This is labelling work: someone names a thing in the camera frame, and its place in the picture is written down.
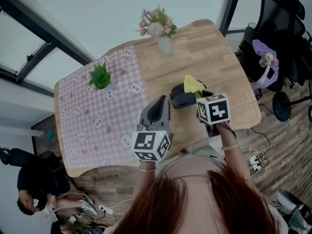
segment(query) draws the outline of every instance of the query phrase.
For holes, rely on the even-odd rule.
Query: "long hair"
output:
[[[175,234],[187,204],[187,186],[166,174],[149,182],[137,195],[114,234]]]
[[[18,207],[20,209],[20,211],[26,215],[33,215],[34,213],[32,211],[30,211],[29,209],[27,209],[23,204],[22,202],[20,201],[20,199],[18,199]]]
[[[239,173],[227,166],[207,173],[226,233],[278,233],[278,224],[264,199]],[[182,179],[162,174],[141,190],[113,234],[176,234],[185,218],[187,194]]]

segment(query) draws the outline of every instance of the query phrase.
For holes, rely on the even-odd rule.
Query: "table top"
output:
[[[230,101],[231,127],[249,129],[261,121],[261,113],[250,83],[234,52],[216,26],[208,19],[197,20],[177,30],[173,50],[159,52],[153,38],[126,42],[108,52],[133,45],[148,101],[167,95],[183,83],[185,75],[202,81],[207,88],[226,93]],[[59,145],[69,176],[76,177],[92,169],[67,166],[60,131],[59,83],[55,85],[55,112]],[[174,109],[171,105],[170,128],[175,134],[169,156],[207,138],[204,124],[196,118],[195,106]],[[122,165],[138,165],[130,162]]]

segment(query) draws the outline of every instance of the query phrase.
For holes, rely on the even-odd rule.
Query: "pink and white tablecloth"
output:
[[[106,64],[113,86],[95,90],[90,71]],[[69,168],[100,167],[137,160],[132,132],[148,104],[133,46],[89,63],[59,81],[61,134]]]

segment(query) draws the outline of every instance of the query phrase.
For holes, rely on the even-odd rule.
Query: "power strip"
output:
[[[259,172],[259,170],[261,169],[261,166],[259,164],[259,159],[255,156],[255,155],[252,155],[250,158],[249,158],[249,162],[250,164],[252,165],[253,167],[253,170],[255,172]]]
[[[106,213],[110,214],[110,215],[113,215],[114,214],[114,211],[111,209],[111,208],[108,208],[104,205],[99,205],[98,208],[101,210],[101,211],[105,211]]]

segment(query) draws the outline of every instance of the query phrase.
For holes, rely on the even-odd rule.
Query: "bracelet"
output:
[[[157,170],[156,167],[155,167],[155,169],[152,169],[152,170],[144,170],[144,169],[142,169],[142,168],[140,168],[140,167],[138,167],[138,169],[139,169],[140,171],[142,171],[142,172],[154,172],[154,171]]]
[[[237,147],[237,146],[238,146],[238,143],[236,143],[236,144],[233,145],[233,146],[221,147],[221,150],[223,150],[223,151],[229,151],[229,150],[234,149],[234,148]]]

